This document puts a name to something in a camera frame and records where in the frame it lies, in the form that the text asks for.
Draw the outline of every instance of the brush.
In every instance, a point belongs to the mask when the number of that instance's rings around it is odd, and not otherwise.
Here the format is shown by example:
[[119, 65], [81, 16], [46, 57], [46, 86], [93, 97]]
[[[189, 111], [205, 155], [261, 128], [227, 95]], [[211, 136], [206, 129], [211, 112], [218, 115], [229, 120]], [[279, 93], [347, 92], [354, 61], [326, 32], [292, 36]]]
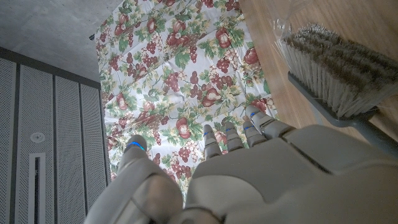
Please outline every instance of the brush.
[[398, 158], [398, 142], [369, 122], [377, 104], [398, 92], [398, 63], [310, 24], [277, 41], [290, 82], [337, 127], [356, 128]]

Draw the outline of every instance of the cabinet door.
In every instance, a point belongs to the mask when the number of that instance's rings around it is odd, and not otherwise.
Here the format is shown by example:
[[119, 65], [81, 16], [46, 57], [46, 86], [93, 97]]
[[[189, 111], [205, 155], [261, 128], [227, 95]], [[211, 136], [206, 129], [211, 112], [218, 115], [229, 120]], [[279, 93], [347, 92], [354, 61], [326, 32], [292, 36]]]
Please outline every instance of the cabinet door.
[[52, 77], [21, 65], [15, 223], [54, 223]]
[[55, 77], [57, 223], [86, 217], [79, 84]]
[[16, 64], [0, 58], [0, 220], [9, 223]]
[[81, 85], [81, 111], [88, 210], [106, 187], [107, 155], [104, 153], [99, 91]]

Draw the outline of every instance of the plastic bag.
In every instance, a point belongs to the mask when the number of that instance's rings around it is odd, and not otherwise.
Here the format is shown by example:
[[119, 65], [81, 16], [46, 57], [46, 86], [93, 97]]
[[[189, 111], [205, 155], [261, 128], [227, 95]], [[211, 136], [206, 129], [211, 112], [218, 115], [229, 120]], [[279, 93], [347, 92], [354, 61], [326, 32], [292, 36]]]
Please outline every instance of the plastic bag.
[[291, 33], [291, 15], [303, 9], [312, 0], [264, 0], [268, 8], [268, 18], [276, 39]]

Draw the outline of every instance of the gray cabinet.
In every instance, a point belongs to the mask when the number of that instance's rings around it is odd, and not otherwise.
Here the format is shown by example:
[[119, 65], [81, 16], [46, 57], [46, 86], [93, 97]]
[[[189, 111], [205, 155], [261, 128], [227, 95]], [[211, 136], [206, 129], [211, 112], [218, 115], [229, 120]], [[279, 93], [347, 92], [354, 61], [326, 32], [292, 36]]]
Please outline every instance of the gray cabinet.
[[0, 58], [0, 223], [83, 223], [109, 180], [99, 89]]

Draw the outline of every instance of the perforated metal panel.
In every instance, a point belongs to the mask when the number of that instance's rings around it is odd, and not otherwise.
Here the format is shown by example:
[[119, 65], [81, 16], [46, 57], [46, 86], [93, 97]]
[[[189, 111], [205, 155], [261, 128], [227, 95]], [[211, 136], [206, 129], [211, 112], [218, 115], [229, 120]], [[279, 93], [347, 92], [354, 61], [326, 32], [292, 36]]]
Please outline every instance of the perforated metal panel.
[[16, 64], [0, 58], [0, 220], [9, 223]]
[[[45, 222], [53, 223], [53, 101], [52, 75], [21, 65], [17, 149], [15, 223], [27, 223], [29, 154], [45, 153]], [[45, 141], [34, 143], [32, 133]]]
[[83, 223], [85, 190], [79, 86], [55, 78], [58, 223]]
[[100, 98], [97, 89], [81, 85], [87, 204], [90, 208], [106, 187]]

